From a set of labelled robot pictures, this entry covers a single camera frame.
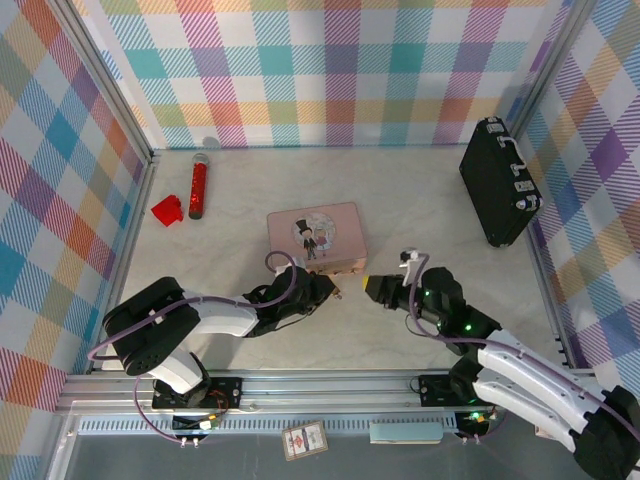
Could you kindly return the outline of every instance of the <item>pink tin box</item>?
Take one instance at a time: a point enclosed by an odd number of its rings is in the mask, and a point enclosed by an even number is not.
[[[326,275],[359,273],[367,263],[367,247],[355,203],[339,203],[270,213],[271,250],[304,258],[307,270]],[[284,265],[272,258],[272,267]]]

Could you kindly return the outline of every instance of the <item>plaid fabric backdrop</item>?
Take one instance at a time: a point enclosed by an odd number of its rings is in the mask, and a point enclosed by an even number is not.
[[[640,395],[640,1],[601,0],[522,141],[580,366]]]
[[[229,148],[464,143],[526,95],[571,2],[75,3],[154,146]]]
[[[0,479],[31,479],[143,164],[45,0],[0,3],[0,65]]]

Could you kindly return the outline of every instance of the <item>red cylinder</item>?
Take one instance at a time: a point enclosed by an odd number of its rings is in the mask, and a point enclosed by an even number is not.
[[[199,153],[193,157],[193,178],[191,180],[191,199],[189,218],[199,220],[204,213],[204,196],[207,188],[207,166],[209,158]]]

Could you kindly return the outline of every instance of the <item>black briefcase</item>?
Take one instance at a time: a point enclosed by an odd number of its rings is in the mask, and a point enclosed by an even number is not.
[[[543,205],[518,144],[497,117],[478,122],[460,174],[494,247],[511,245]]]

